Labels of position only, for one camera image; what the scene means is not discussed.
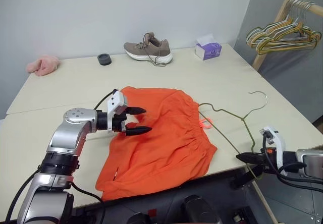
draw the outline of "wooden clothing rack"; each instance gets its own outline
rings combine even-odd
[[[286,18],[288,14],[288,10],[286,10],[286,5],[289,0],[284,0],[281,8],[278,11],[278,14],[275,18],[274,22],[279,22],[282,21]],[[318,5],[311,5],[311,7],[308,9],[308,11],[311,11],[312,13],[323,17],[323,7],[318,6]],[[256,58],[253,61],[253,68],[256,69],[257,71],[259,70],[261,64],[263,63],[264,59],[266,58],[267,54],[262,54],[262,55],[257,55]]]

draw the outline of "pink cloth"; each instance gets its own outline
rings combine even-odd
[[[55,71],[60,64],[58,58],[50,55],[43,55],[36,61],[29,63],[26,67],[28,73],[35,72],[37,76],[44,76]]]

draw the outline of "brown sneaker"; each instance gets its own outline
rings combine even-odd
[[[126,42],[126,53],[135,60],[150,61],[155,66],[165,66],[173,59],[168,41],[159,41],[153,32],[146,33],[141,43]]]

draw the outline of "tissue box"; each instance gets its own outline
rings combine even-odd
[[[200,43],[196,44],[195,54],[202,60],[211,59],[220,56],[222,46],[217,42],[209,43],[201,46]]]

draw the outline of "orange fabric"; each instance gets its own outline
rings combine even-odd
[[[138,136],[119,133],[111,141],[95,186],[103,200],[169,189],[207,172],[217,148],[200,128],[198,104],[190,96],[161,88],[122,92],[129,106],[147,110],[136,116],[137,125],[152,130]]]

